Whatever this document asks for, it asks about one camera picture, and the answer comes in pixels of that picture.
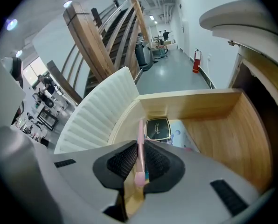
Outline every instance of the gray floor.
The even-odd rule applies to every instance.
[[[70,116],[74,112],[75,108],[72,105],[69,105],[68,108],[65,111],[61,111],[60,114],[57,116],[58,118],[58,123],[56,124],[55,128],[51,132],[48,130],[46,139],[49,141],[48,145],[48,151],[49,153],[53,154],[56,143],[59,139],[59,136],[61,134],[61,131],[63,130],[66,122],[69,120]]]
[[[184,90],[209,89],[200,73],[193,73],[193,64],[180,50],[168,51],[168,57],[144,71],[137,83],[140,95]]]

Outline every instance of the black vent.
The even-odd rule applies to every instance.
[[[124,151],[115,154],[112,158],[107,161],[107,168],[123,178],[129,175],[137,159],[137,145],[126,148]]]
[[[76,162],[76,161],[73,160],[73,159],[67,159],[67,160],[64,160],[64,161],[55,162],[54,164],[55,164],[56,168],[61,168],[61,167],[64,167],[64,166],[73,164],[73,163],[75,163],[75,162]]]
[[[145,161],[148,167],[149,180],[153,181],[163,176],[170,168],[169,159],[158,150],[149,145],[144,145]]]
[[[245,210],[248,205],[224,180],[216,180],[210,183],[221,198],[228,211],[235,216]]]

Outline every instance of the fire extinguisher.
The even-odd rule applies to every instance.
[[[200,61],[201,61],[201,51],[197,48],[195,48],[195,55],[194,55],[194,64],[193,64],[193,72],[198,73]]]

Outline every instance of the ceiling light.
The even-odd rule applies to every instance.
[[[16,53],[16,57],[19,57],[20,55],[22,55],[22,50],[19,50],[19,51]]]
[[[9,20],[7,23],[7,31],[13,30],[17,26],[17,23],[18,23],[17,19]]]
[[[64,3],[63,7],[67,8],[71,3],[72,3],[72,1],[67,1]]]

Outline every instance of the window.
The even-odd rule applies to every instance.
[[[34,86],[38,82],[38,75],[46,75],[47,73],[48,69],[39,57],[30,63],[23,71],[23,75],[31,86]]]
[[[23,75],[31,86],[37,82],[37,75],[34,73],[30,65],[24,69]]]
[[[47,67],[42,62],[41,58],[36,58],[32,63],[30,63],[30,66],[32,67],[33,71],[35,72],[36,76],[38,75],[44,75],[48,72]]]

